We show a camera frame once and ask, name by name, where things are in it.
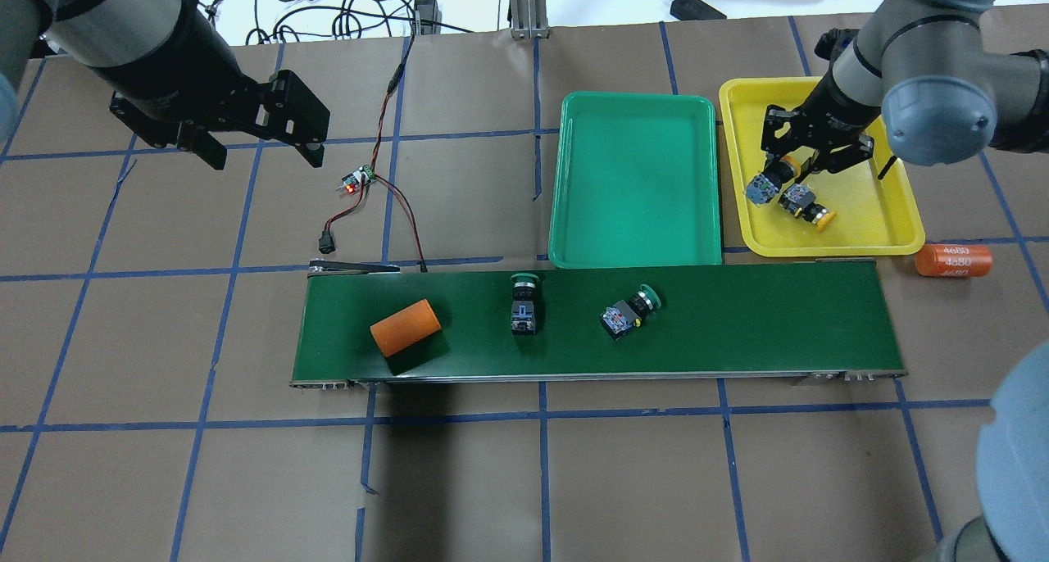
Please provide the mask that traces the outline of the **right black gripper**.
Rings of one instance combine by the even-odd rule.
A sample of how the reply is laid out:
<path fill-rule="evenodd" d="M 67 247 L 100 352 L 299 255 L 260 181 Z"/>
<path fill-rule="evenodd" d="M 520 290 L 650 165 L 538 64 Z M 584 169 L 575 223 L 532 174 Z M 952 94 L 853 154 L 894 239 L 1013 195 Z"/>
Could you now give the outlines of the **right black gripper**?
<path fill-rule="evenodd" d="M 810 173 L 837 174 L 873 156 L 865 131 L 878 116 L 879 107 L 847 95 L 833 75 L 825 75 L 799 107 L 788 111 L 770 104 L 765 109 L 761 150 L 770 161 L 779 161 L 808 147 L 815 152 Z"/>

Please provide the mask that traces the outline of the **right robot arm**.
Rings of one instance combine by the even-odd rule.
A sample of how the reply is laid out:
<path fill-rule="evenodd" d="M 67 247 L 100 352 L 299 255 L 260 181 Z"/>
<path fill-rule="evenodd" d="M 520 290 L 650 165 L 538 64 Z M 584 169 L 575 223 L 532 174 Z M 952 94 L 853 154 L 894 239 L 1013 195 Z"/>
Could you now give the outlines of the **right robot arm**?
<path fill-rule="evenodd" d="M 884 0 L 860 29 L 825 33 L 829 63 L 798 107 L 765 111 L 763 170 L 744 188 L 750 203 L 776 201 L 816 225 L 831 211 L 802 179 L 839 173 L 873 152 L 876 118 L 889 148 L 922 166 L 970 159 L 984 148 L 1047 151 L 1047 55 L 988 53 L 981 15 L 996 0 Z M 1047 345 L 1015 365 L 992 398 L 994 420 L 975 450 L 981 514 L 943 538 L 924 561 L 1045 561 L 1047 546 Z"/>

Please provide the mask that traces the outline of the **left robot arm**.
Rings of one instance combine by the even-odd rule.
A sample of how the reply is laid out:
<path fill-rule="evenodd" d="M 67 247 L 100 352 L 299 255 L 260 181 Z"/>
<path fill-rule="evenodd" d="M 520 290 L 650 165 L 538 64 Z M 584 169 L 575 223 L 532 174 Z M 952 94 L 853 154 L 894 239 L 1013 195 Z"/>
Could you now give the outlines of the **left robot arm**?
<path fill-rule="evenodd" d="M 216 135 L 240 132 L 292 145 L 314 167 L 325 159 L 329 109 L 292 70 L 265 83 L 247 75 L 198 0 L 2 0 L 1 13 L 4 138 L 45 37 L 112 88 L 109 110 L 150 147 L 223 170 Z"/>

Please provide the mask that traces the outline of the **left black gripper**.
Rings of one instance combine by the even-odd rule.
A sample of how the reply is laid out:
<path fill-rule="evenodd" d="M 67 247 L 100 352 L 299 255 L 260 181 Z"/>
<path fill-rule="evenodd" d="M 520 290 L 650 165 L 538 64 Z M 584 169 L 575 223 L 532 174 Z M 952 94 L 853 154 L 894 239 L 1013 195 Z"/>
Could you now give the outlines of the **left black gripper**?
<path fill-rule="evenodd" d="M 191 152 L 213 170 L 228 155 L 215 134 L 228 132 L 288 144 L 315 169 L 325 163 L 329 108 L 292 70 L 260 83 L 232 56 L 193 55 L 110 68 L 109 84 L 109 110 L 140 140 Z"/>

